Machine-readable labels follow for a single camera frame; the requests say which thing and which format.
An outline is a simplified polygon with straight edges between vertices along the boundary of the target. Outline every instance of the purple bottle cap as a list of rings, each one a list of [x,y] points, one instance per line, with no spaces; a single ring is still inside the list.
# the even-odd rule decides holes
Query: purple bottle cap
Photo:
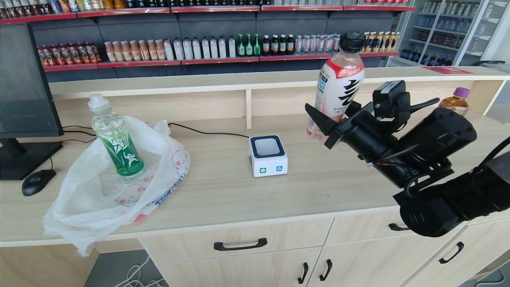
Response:
[[[471,92],[470,89],[458,87],[455,89],[455,92],[453,92],[453,95],[456,95],[457,97],[467,98],[469,96],[469,92]]]

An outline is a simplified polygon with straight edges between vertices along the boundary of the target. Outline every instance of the computer monitor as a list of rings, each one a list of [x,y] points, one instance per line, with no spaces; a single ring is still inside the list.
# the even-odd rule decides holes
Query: computer monitor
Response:
[[[26,23],[0,26],[0,180],[22,180],[61,142],[19,143],[20,137],[64,134]]]

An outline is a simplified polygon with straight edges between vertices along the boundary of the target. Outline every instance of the black drawer handle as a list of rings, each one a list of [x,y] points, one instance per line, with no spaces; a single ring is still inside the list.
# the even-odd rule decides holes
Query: black drawer handle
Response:
[[[439,263],[445,264],[450,262],[450,260],[454,259],[455,256],[457,256],[457,254],[459,254],[464,249],[464,243],[462,243],[462,241],[457,242],[457,248],[458,248],[457,252],[455,252],[455,254],[450,259],[445,260],[444,258],[441,258],[439,259]]]
[[[308,273],[308,263],[306,263],[306,262],[305,262],[305,263],[303,263],[303,268],[304,268],[303,277],[302,277],[302,278],[301,278],[301,277],[299,277],[299,278],[297,279],[297,282],[298,282],[299,284],[303,284],[303,282],[304,282],[304,278],[307,276],[307,273]]]
[[[400,227],[396,223],[390,223],[388,224],[391,230],[393,231],[404,231],[404,230],[410,230],[409,227]]]
[[[320,279],[321,281],[326,280],[327,276],[329,275],[329,272],[331,271],[331,267],[333,267],[333,262],[331,262],[331,260],[329,260],[329,259],[328,259],[328,260],[326,260],[326,263],[327,263],[327,271],[326,271],[326,275],[324,275],[324,276],[320,275],[320,276],[319,276],[319,279]]]
[[[252,246],[232,247],[232,248],[227,248],[227,247],[223,246],[223,242],[215,242],[214,250],[218,250],[218,251],[244,250],[244,249],[259,248],[259,247],[266,246],[266,245],[267,245],[266,238],[259,238],[259,242],[257,242],[257,244],[252,245]]]

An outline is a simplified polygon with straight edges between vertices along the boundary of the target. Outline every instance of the cabinet door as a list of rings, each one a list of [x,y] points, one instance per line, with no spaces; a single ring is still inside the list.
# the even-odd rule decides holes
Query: cabinet door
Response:
[[[172,287],[306,286],[320,247],[213,259],[160,263],[157,267]],[[303,283],[304,266],[308,272]]]
[[[508,249],[509,219],[468,226],[436,258],[410,278],[405,287],[457,287]]]
[[[413,234],[325,246],[309,286],[399,286],[432,258],[453,234],[444,237]],[[331,268],[326,276],[328,259]],[[320,276],[326,277],[325,280],[321,281]]]

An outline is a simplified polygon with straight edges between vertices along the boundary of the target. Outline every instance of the monitor stand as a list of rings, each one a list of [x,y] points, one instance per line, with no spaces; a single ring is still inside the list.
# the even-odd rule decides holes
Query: monitor stand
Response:
[[[22,180],[59,149],[61,142],[20,143],[15,138],[0,139],[0,180]]]

